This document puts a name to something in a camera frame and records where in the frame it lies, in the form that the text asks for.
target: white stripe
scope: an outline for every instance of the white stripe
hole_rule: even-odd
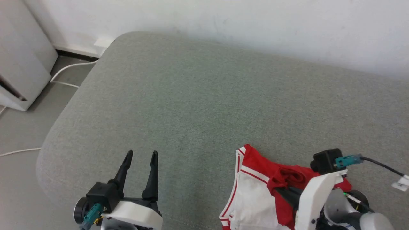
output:
[[[228,215],[231,213],[231,211],[230,211],[230,212],[229,212],[229,211],[226,212],[226,209],[227,209],[227,207],[229,206],[230,200],[233,198],[234,188],[236,187],[236,184],[237,184],[237,166],[239,167],[239,170],[240,170],[241,164],[242,164],[243,158],[244,158],[243,154],[239,154],[239,153],[240,153],[240,152],[236,150],[236,165],[234,166],[234,183],[233,183],[233,188],[231,189],[230,198],[229,198],[229,200],[227,201],[227,204],[226,204],[225,208],[224,208],[223,211],[220,213],[220,216],[219,216],[220,218],[223,218],[223,217],[225,217],[225,216],[228,216]],[[230,210],[233,210],[233,206],[234,206],[234,201],[231,202],[231,205],[230,205],[229,209],[230,209]]]
[[[248,173],[251,173],[251,174],[255,175],[256,177],[260,178],[261,180],[263,180],[265,182],[268,182],[268,180],[269,180],[268,176],[265,176],[264,174],[261,174],[261,173],[257,172],[256,170],[251,169],[249,167],[246,167],[244,165],[241,166],[241,170],[246,171]]]
[[[241,150],[244,154],[246,154],[246,148],[245,148],[244,146],[241,147],[240,150]]]

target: red and white garment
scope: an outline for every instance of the red and white garment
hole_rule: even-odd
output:
[[[310,168],[271,162],[249,144],[236,150],[233,190],[219,218],[223,230],[293,230],[294,210],[276,192],[277,187],[304,189],[319,176]],[[334,187],[352,189],[344,180]]]
[[[290,230],[278,223],[275,198],[267,188],[269,177],[263,172],[270,161],[252,149],[247,144],[236,150],[233,190],[219,216],[222,230]]]

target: gray sofa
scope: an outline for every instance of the gray sofa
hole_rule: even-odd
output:
[[[132,32],[106,50],[55,122],[37,177],[53,202],[73,209],[133,149],[124,191],[139,197],[157,150],[163,229],[221,229],[244,144],[282,164],[308,167],[314,153],[340,148],[407,173],[408,127],[409,78]],[[406,229],[409,193],[391,187],[398,176],[364,163],[348,178]]]

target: power cord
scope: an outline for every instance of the power cord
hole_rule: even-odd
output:
[[[382,166],[382,167],[386,168],[387,170],[392,171],[392,172],[394,172],[394,173],[396,173],[396,174],[398,174],[398,175],[400,175],[400,176],[404,176],[404,175],[405,175],[405,174],[399,172],[399,171],[396,170],[396,169],[393,169],[393,168],[391,168],[391,167],[389,167],[389,166],[387,166],[387,165],[385,165],[385,164],[382,164],[382,163],[379,162],[379,161],[376,161],[376,160],[373,160],[373,159],[370,159],[370,158],[367,158],[367,157],[363,157],[363,156],[361,157],[361,159],[362,159],[362,160],[369,161],[369,162],[372,162],[372,163],[377,164],[377,165],[379,165],[379,166]]]
[[[86,62],[86,63],[77,63],[77,64],[72,64],[72,65],[68,65],[65,66],[64,68],[60,69],[56,74],[54,74],[54,76],[51,78],[50,83],[57,83],[57,84],[61,84],[61,85],[65,85],[65,86],[71,86],[71,87],[75,87],[75,88],[79,88],[79,86],[73,85],[73,84],[69,84],[69,83],[65,83],[65,82],[61,82],[61,81],[54,81],[54,79],[64,70],[73,67],[73,66],[79,66],[79,65],[90,65],[90,64],[94,64],[96,63],[98,60],[93,61],[93,62]],[[0,115],[6,110],[6,106],[4,106],[4,108],[2,110],[0,110]],[[3,153],[0,154],[0,157],[2,156],[6,156],[6,155],[10,155],[10,154],[14,154],[14,153],[21,153],[21,152],[28,152],[28,151],[34,151],[34,150],[40,150],[41,148],[32,148],[32,149],[22,149],[22,150],[17,150],[17,151],[13,151],[13,152],[9,152],[9,153]]]
[[[65,86],[71,86],[71,87],[75,87],[75,88],[79,88],[79,86],[73,85],[73,84],[69,84],[69,83],[65,83],[65,82],[61,82],[61,81],[54,81],[54,79],[64,70],[73,67],[73,66],[79,66],[79,65],[91,65],[94,63],[97,63],[98,60],[93,61],[93,62],[86,62],[86,63],[77,63],[77,64],[72,64],[72,65],[68,65],[65,66],[64,68],[60,69],[50,80],[51,83],[57,83],[57,84],[61,84],[61,85],[65,85]]]

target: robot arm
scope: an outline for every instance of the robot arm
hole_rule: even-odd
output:
[[[126,173],[132,162],[130,150],[119,167],[115,178],[108,183],[97,182],[81,198],[74,209],[74,220],[80,230],[89,230],[93,224],[101,230],[161,230],[162,215],[157,208],[158,200],[158,154],[154,151],[151,159],[151,172],[142,192],[142,198],[124,197]]]
[[[360,154],[343,157],[339,149],[314,155],[311,168],[321,176],[312,178],[300,195],[295,230],[394,230],[384,215],[374,212],[352,195],[345,195],[341,189],[333,189],[344,180],[347,166],[360,164],[364,159]],[[352,207],[347,197],[363,206],[364,212]]]

